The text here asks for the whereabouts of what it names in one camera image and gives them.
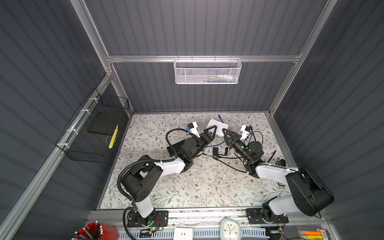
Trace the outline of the white network switch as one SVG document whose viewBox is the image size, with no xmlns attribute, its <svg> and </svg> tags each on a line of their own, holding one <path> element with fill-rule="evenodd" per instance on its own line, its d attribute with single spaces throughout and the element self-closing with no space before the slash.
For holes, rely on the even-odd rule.
<svg viewBox="0 0 384 240">
<path fill-rule="evenodd" d="M 214 126 L 216 126 L 216 136 L 220 136 L 220 137 L 224 136 L 223 129 L 228 129 L 229 127 L 229 125 L 227 124 L 211 119 L 206 129 L 209 129 L 209 131 L 213 133 L 215 130 Z"/>
</svg>

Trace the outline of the small black power adapter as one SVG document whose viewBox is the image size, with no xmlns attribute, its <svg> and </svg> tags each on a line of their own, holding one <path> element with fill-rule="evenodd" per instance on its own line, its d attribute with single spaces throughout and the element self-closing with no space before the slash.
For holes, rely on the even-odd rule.
<svg viewBox="0 0 384 240">
<path fill-rule="evenodd" d="M 212 153 L 212 156 L 213 156 L 213 157 L 218 157 L 218 156 L 219 156 L 219 148 L 217 148 L 217 147 L 213 147 L 213 153 Z"/>
</svg>

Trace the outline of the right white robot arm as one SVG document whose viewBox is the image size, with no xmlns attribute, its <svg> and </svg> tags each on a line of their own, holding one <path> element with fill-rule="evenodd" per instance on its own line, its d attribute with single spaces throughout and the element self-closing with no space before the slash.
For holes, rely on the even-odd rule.
<svg viewBox="0 0 384 240">
<path fill-rule="evenodd" d="M 261 159 L 261 143 L 253 141 L 246 145 L 238 133 L 228 129 L 222 129 L 222 132 L 227 147 L 245 161 L 247 174 L 277 182 L 290 190 L 287 196 L 275 196 L 263 203 L 259 215 L 265 222 L 272 223 L 279 216 L 295 213 L 314 217 L 335 201 L 331 190 L 312 168 L 269 164 Z"/>
</svg>

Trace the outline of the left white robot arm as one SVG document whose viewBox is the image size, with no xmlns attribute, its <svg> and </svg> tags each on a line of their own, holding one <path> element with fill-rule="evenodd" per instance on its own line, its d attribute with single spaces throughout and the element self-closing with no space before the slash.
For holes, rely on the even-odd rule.
<svg viewBox="0 0 384 240">
<path fill-rule="evenodd" d="M 184 140 L 179 150 L 169 141 L 169 135 L 183 131 L 191 137 Z M 155 208 L 150 200 L 150 193 L 159 178 L 172 174 L 184 173 L 194 164 L 193 160 L 214 140 L 217 126 L 211 126 L 198 137 L 186 129 L 172 129 L 166 133 L 166 142 L 172 154 L 168 159 L 152 159 L 143 155 L 138 161 L 125 167 L 118 176 L 119 192 L 132 204 L 133 210 L 142 220 L 148 221 L 155 216 Z"/>
</svg>

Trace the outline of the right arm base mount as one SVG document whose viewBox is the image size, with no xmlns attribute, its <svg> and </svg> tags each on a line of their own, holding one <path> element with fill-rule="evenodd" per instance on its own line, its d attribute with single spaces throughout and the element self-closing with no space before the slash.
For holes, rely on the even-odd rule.
<svg viewBox="0 0 384 240">
<path fill-rule="evenodd" d="M 289 222 L 286 215 L 275 215 L 266 208 L 248 208 L 246 216 L 250 224 L 287 224 Z"/>
</svg>

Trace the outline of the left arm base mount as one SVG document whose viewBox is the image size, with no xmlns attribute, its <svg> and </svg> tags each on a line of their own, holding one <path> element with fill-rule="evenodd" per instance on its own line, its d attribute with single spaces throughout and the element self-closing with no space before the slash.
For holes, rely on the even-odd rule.
<svg viewBox="0 0 384 240">
<path fill-rule="evenodd" d="M 168 225 L 169 211 L 154 210 L 148 217 L 143 218 L 139 213 L 131 210 L 127 214 L 127 227 L 129 228 L 157 228 Z"/>
</svg>

